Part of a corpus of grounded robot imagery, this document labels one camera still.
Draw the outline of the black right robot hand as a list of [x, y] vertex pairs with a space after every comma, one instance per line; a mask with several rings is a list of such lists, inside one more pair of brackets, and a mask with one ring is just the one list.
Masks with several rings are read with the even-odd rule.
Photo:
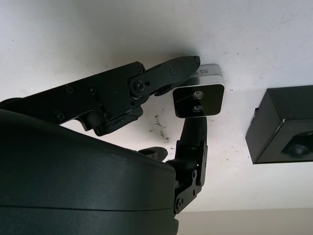
[[175, 216], [205, 181], [207, 121], [187, 118], [175, 158], [97, 137], [136, 121], [142, 104], [190, 78], [200, 57], [148, 70], [133, 62], [0, 104], [0, 232], [3, 235], [175, 235]]

